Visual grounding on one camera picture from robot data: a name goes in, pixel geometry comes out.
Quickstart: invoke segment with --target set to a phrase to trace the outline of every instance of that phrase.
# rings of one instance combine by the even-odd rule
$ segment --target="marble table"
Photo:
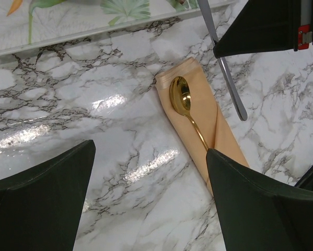
[[[220,36],[245,2],[214,14]],[[0,179],[95,141],[75,251],[225,250],[213,198],[154,87],[189,56],[251,168],[294,185],[313,164],[313,47],[228,58],[246,122],[201,16],[0,57]]]

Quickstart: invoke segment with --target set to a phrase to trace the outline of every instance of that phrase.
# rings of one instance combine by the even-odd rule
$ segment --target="green leaf print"
[[[66,0],[32,0],[29,5],[29,44],[32,42],[32,22],[33,22],[33,10],[36,7],[49,8],[54,5],[60,4]]]
[[[109,25],[115,25],[132,19],[150,17],[149,0],[102,0],[100,7],[105,14],[117,15],[109,21]]]
[[[180,4],[178,0],[167,0],[169,4],[177,11],[182,12],[188,9],[198,8],[197,0],[186,0],[184,4]]]
[[[190,4],[191,9],[197,9],[198,8],[197,0],[189,0],[189,4]]]

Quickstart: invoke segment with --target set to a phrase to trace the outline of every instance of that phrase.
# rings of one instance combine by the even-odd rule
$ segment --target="orange napkin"
[[[172,69],[156,75],[156,88],[163,109],[206,182],[207,188],[212,193],[204,145],[191,122],[175,112],[170,103],[169,87],[177,76],[184,77],[189,84],[190,114],[200,128],[209,148],[217,149],[241,165],[248,167],[248,163],[215,101],[203,69],[196,59],[188,58]]]

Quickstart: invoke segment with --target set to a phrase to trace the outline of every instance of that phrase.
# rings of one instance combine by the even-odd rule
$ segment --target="spoon bowl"
[[[190,115],[191,110],[191,93],[187,80],[184,77],[175,77],[170,84],[170,102],[178,114],[187,117],[195,128],[204,147],[208,150],[208,144],[203,137],[201,130]]]

